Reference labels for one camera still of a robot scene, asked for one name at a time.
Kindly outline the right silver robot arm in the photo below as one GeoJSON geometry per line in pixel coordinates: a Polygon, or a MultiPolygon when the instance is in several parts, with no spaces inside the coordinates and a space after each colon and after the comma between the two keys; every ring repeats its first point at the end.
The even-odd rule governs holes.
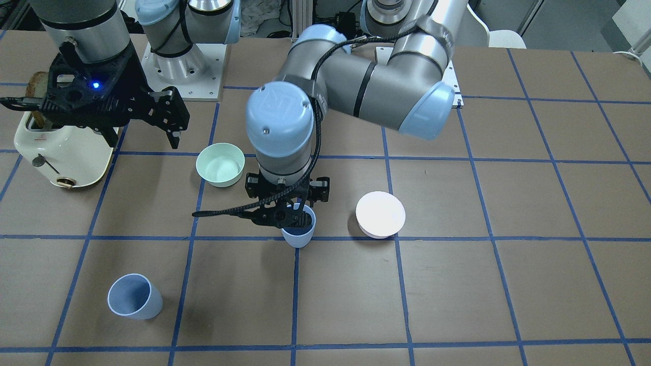
{"type": "Polygon", "coordinates": [[[135,11],[155,69],[169,86],[155,91],[145,76],[116,1],[30,1],[58,47],[41,97],[3,97],[2,105],[37,112],[56,127],[90,128],[116,147],[116,128],[142,120],[177,149],[189,111],[177,86],[205,71],[198,44],[234,44],[239,1],[137,1],[135,11]]]}

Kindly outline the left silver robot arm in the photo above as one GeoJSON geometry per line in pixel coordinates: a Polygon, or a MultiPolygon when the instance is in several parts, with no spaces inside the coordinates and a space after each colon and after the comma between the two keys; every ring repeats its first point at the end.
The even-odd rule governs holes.
{"type": "Polygon", "coordinates": [[[412,135],[434,139],[454,104],[443,81],[454,54],[466,1],[364,1],[368,39],[347,40],[333,27],[307,27],[275,79],[252,92],[246,132],[259,172],[248,174],[253,204],[225,214],[260,226],[305,227],[293,207],[326,202],[327,177],[311,180],[329,110],[412,135]]]}

